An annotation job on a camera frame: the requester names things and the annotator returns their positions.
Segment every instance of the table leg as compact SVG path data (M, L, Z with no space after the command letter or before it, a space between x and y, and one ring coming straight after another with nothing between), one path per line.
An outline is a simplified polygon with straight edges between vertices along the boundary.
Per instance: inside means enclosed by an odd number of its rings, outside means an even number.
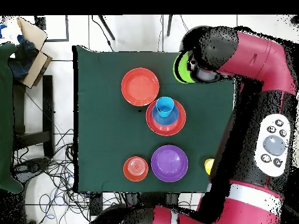
M111 30L109 29L107 23L106 23L105 20L104 20L104 17L103 17L102 15L99 15L98 17L100 18L100 21L103 23L105 29L107 30L107 32L108 32L109 35L111 36L111 39L112 39L112 40L115 40L114 35L112 34Z

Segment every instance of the chair leg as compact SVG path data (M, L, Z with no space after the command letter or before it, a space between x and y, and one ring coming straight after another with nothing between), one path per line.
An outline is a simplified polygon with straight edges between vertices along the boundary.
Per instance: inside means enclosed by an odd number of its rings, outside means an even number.
M103 17L102 15L99 15L98 17L100 18L100 21L103 23L105 29L106 29L107 32L109 33L111 39L112 39L112 40L115 40L114 35L112 34L111 30L109 29L107 23L106 23L105 20L104 20L104 17Z
M44 155L48 158L54 156L53 144L53 77L51 75L43 76L43 132L50 133L50 139L43 143Z
M171 21L172 21L172 16L173 15L169 15L168 17L168 26L167 26L167 36L169 37L169 35L171 35Z

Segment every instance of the blue object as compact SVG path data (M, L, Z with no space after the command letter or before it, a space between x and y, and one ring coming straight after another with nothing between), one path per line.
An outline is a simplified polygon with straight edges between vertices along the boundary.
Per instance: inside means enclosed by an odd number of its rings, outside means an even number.
M25 39L17 45L17 48L18 50L15 52L15 58L9 58L8 65L12 70L13 77L16 80L20 80L28 75L29 69L39 51L35 48L32 42Z
M24 36L19 34L19 35L17 36L17 39L18 39L18 42L21 43L22 40L24 40Z
M168 117L174 106L175 103L170 97L160 97L156 102L156 108L162 118Z
M173 124L179 117L179 109L176 105L173 107L170 115L166 118L163 118L159 115L159 112L156 107L152 109L152 118L160 125L171 125Z
M7 25L4 25L4 24L0 25L0 39L2 38L1 29L4 29L6 27L7 27Z

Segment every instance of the green cloth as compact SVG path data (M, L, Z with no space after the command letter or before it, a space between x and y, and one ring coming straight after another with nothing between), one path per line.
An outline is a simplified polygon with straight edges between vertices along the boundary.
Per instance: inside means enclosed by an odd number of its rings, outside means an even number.
M11 43L0 45L0 189L19 193L22 185L10 174L13 152L12 71L8 58L18 49Z
M179 83L173 75L176 52L78 52L78 157L80 192L206 191L204 161L213 158L232 112L233 80L222 83ZM148 106L136 107L121 93L121 80L131 69L156 74L159 94L182 104L186 124L173 136L160 136L145 121ZM151 156L162 145L180 147L187 155L186 175L174 183L159 180L151 170ZM141 156L149 165L143 181L123 174L124 162Z

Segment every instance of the cup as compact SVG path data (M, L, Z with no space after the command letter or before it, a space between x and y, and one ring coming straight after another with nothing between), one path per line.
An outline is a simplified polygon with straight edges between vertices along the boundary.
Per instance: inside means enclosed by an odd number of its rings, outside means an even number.
M158 110L158 114L162 118L166 118L170 115L175 103L170 97L160 97L156 102L156 108Z

